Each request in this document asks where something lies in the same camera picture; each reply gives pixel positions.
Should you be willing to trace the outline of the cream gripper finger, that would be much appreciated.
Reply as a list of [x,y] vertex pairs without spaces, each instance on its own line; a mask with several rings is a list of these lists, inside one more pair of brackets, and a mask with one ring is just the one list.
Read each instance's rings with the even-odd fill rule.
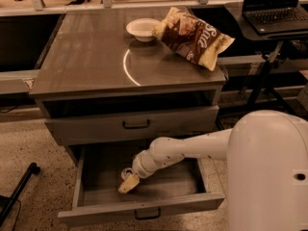
[[140,177],[136,174],[127,174],[122,176],[122,183],[118,191],[120,193],[128,193],[140,183]]

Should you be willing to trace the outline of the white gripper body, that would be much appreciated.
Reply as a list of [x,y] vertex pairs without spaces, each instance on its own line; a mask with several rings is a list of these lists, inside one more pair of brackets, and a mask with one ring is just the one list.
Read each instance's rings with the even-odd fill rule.
[[142,151],[135,156],[132,163],[133,173],[145,179],[154,173],[154,160],[147,151]]

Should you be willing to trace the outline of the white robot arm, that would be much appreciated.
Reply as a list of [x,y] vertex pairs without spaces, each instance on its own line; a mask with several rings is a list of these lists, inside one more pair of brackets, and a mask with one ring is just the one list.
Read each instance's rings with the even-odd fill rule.
[[159,137],[121,173],[118,191],[186,158],[227,161],[229,231],[308,231],[308,122],[260,110],[231,129],[173,139]]

